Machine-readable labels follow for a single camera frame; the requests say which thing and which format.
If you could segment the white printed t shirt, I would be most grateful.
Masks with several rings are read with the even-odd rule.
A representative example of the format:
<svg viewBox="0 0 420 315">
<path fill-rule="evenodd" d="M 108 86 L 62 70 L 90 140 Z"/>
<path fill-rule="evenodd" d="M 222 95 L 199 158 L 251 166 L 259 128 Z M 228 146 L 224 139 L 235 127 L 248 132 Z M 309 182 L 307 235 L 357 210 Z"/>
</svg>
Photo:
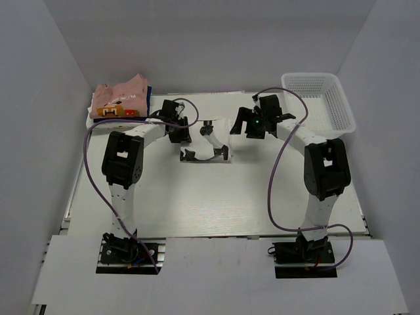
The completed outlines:
<svg viewBox="0 0 420 315">
<path fill-rule="evenodd" d="M 191 142 L 180 145 L 181 162 L 230 163 L 232 121 L 226 118 L 199 120 L 190 129 Z"/>
</svg>

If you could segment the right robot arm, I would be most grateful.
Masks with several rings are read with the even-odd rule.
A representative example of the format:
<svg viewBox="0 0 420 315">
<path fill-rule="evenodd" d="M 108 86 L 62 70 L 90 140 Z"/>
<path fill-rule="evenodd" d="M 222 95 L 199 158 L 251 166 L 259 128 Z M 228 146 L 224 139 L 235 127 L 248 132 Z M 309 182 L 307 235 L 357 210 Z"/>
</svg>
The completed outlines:
<svg viewBox="0 0 420 315">
<path fill-rule="evenodd" d="M 267 206 L 270 220 L 271 193 L 274 173 L 287 146 L 298 151 L 304 159 L 303 180 L 309 193 L 304 220 L 296 233 L 304 240 L 296 245 L 297 256 L 306 262 L 320 254 L 318 241 L 327 237 L 327 226 L 338 197 L 351 182 L 350 169 L 344 142 L 339 138 L 326 139 L 304 126 L 304 119 L 283 113 L 275 94 L 253 96 L 253 108 L 240 107 L 230 133 L 242 133 L 245 123 L 247 138 L 263 139 L 271 134 L 283 140 L 278 157 L 270 175 Z"/>
</svg>

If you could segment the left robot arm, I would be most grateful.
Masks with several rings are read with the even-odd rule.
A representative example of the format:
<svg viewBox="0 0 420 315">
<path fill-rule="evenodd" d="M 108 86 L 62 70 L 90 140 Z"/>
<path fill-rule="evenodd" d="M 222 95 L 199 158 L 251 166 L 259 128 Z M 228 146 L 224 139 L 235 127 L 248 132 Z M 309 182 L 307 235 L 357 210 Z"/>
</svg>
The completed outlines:
<svg viewBox="0 0 420 315">
<path fill-rule="evenodd" d="M 143 172 L 144 149 L 154 141 L 169 137 L 172 143 L 190 142 L 184 102 L 164 100 L 151 118 L 128 131 L 113 131 L 108 137 L 102 174 L 110 189 L 111 233 L 118 238 L 137 234 L 134 218 L 135 187 Z"/>
</svg>

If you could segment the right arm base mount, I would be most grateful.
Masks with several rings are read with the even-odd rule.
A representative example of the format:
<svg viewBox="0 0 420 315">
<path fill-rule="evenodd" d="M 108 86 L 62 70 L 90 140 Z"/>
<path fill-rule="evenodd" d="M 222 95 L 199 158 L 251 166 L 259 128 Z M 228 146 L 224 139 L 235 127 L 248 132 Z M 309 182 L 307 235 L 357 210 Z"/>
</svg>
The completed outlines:
<svg viewBox="0 0 420 315">
<path fill-rule="evenodd" d="M 276 279 L 336 278 L 335 256 L 328 237 L 307 241 L 298 234 L 295 241 L 273 243 L 267 253 L 274 258 Z"/>
</svg>

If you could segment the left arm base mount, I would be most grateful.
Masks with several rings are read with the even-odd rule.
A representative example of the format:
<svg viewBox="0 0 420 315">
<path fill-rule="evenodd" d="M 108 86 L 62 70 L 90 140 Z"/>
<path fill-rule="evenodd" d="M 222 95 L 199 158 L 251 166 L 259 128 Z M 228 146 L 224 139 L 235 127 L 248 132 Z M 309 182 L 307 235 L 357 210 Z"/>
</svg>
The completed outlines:
<svg viewBox="0 0 420 315">
<path fill-rule="evenodd" d="M 165 244 L 146 242 L 145 249 L 132 238 L 118 238 L 111 233 L 104 233 L 98 260 L 97 274 L 114 275 L 157 275 L 161 270 L 165 256 Z"/>
</svg>

